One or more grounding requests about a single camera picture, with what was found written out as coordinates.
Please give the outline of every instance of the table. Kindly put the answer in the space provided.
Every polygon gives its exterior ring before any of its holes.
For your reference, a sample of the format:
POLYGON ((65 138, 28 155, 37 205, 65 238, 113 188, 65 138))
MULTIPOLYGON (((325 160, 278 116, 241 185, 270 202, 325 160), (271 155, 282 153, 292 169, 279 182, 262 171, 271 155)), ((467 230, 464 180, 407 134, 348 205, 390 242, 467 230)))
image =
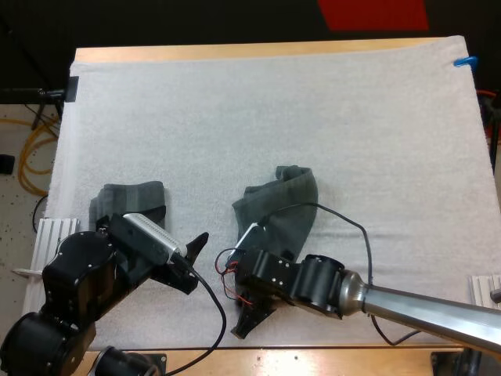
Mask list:
MULTIPOLYGON (((434 38, 401 38, 359 41, 258 43, 246 45, 171 45, 78 49, 75 61, 87 63, 161 60, 204 60, 264 56, 303 55, 325 52, 356 52, 410 47, 434 38)), ((219 349, 182 374, 258 375, 432 375, 433 351, 459 351, 459 347, 317 348, 317 349, 219 349)), ((188 363, 203 350, 161 350, 168 358, 168 371, 188 363)), ((87 374, 97 352, 87 352, 76 375, 87 374)))

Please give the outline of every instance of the blue clip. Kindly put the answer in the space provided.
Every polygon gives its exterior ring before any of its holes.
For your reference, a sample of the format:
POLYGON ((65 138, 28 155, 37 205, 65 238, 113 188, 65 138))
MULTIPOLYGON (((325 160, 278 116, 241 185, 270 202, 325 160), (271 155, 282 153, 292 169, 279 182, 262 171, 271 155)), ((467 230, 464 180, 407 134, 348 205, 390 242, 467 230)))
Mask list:
POLYGON ((458 59, 454 62, 454 67, 462 67, 463 65, 469 65, 471 70, 475 72, 478 65, 478 58, 476 56, 468 56, 458 59))

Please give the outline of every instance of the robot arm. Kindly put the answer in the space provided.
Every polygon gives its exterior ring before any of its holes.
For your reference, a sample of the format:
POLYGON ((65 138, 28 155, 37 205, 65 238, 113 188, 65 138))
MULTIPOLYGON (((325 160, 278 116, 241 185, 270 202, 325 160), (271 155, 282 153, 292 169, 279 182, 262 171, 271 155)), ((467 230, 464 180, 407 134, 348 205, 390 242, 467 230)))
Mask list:
POLYGON ((240 251, 235 284, 252 304, 242 311, 232 333, 245 336, 273 311, 279 298, 333 318, 358 311, 488 353, 501 353, 501 312, 365 284, 340 262, 307 255, 301 263, 260 248, 240 251))
POLYGON ((72 374, 96 336, 95 322, 145 280, 193 291, 198 279, 190 269, 207 239, 203 233, 182 247, 137 213, 70 235, 42 272, 40 312, 23 316, 7 334, 1 369, 12 376, 72 374))

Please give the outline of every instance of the white fabric surface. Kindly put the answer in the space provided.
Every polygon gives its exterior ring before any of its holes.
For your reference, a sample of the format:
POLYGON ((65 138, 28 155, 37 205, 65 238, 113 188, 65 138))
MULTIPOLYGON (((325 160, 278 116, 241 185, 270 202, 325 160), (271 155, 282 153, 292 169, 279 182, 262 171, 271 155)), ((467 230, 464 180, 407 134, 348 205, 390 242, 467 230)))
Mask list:
MULTIPOLYGON (((213 269, 236 243, 232 202, 274 179, 277 165, 310 167, 319 202, 363 224, 374 282, 471 302, 469 275, 499 273, 501 227, 463 38, 379 52, 277 58, 74 63, 48 215, 88 222, 105 183, 160 180, 166 227, 189 241, 228 314, 223 346, 381 343, 361 313, 332 320, 284 307, 245 340, 213 269)), ((366 278, 357 229, 319 212, 303 250, 366 278)), ((98 322, 93 347, 209 346, 221 325, 207 292, 146 282, 98 322)), ((408 331, 383 323, 388 336, 408 331)), ((420 334, 410 342, 441 341, 420 334)))

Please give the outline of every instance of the floor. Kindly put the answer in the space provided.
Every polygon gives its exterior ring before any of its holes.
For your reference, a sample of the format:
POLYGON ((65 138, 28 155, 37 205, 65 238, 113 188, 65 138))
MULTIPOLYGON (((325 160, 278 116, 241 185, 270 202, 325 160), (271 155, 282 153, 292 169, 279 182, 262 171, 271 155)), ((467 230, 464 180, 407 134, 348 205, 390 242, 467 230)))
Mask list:
MULTIPOLYGON (((53 107, 45 109, 45 114, 53 116, 53 107)), ((0 105, 0 118, 14 118, 33 121, 34 114, 23 105, 0 105)), ((35 233, 32 228, 34 206, 38 196, 24 191, 16 176, 17 156, 21 151, 30 128, 22 125, 0 124, 0 154, 16 156, 15 175, 0 175, 0 343, 8 329, 19 318, 23 307, 26 280, 11 272, 14 268, 29 268, 34 247, 35 233)), ((31 156, 29 163, 35 168, 47 168, 53 163, 56 144, 43 146, 31 156)), ((501 166, 501 151, 498 154, 501 166)), ((45 189, 49 188, 50 176, 40 176, 34 183, 45 189)), ((496 186, 501 205, 501 168, 496 172, 496 186)), ((37 217, 43 216, 41 205, 37 217)))

